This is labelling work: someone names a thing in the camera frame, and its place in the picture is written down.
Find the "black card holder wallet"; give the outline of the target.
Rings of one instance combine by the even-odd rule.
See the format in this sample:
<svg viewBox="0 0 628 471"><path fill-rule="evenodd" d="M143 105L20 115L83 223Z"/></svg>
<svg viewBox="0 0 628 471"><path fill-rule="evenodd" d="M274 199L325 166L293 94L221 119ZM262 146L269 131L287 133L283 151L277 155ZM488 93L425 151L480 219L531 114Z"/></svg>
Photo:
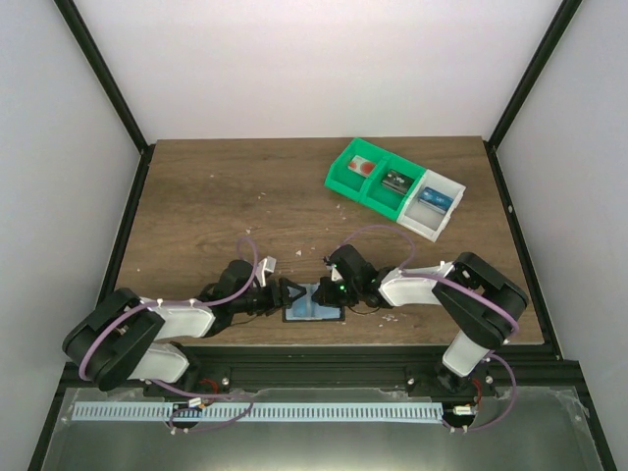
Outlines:
<svg viewBox="0 0 628 471"><path fill-rule="evenodd" d="M291 297L297 296L291 307L283 309L282 320L285 323L305 322L343 322L344 310L337 307L322 306L312 300L312 294L318 284L301 285L301 289L289 288Z"/></svg>

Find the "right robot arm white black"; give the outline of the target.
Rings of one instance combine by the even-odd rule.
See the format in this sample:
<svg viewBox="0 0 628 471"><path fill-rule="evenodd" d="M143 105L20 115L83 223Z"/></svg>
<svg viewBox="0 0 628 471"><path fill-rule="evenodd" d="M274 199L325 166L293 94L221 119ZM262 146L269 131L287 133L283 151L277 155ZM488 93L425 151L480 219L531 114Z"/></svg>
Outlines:
<svg viewBox="0 0 628 471"><path fill-rule="evenodd" d="M481 361L518 334L518 320L529 304L520 286L473 252L433 267L377 269L346 244L326 265L331 275L312 294L321 306L439 305L445 310L459 332L435 367L435 381L452 394L463 391Z"/></svg>

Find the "blue vip card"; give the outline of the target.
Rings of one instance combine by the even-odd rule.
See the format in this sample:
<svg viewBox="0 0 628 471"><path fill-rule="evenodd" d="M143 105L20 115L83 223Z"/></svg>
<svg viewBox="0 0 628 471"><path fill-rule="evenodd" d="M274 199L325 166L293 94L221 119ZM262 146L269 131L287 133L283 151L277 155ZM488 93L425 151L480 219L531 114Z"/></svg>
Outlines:
<svg viewBox="0 0 628 471"><path fill-rule="evenodd" d="M299 298L286 310L286 320L289 322L308 321L314 318L315 306L310 298Z"/></svg>

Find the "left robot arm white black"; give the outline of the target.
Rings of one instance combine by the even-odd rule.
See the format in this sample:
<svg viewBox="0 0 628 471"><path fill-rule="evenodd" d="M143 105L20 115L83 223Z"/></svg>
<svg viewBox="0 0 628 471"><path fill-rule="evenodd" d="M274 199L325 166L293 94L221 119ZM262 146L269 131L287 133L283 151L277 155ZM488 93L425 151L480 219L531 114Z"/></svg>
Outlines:
<svg viewBox="0 0 628 471"><path fill-rule="evenodd" d="M119 288L64 338L62 351L79 376L107 392L130 380L178 382L192 365L176 338L205 339L230 327L234 315L269 316L287 310L306 287L270 276L275 260L234 260L218 282L184 301L140 297Z"/></svg>

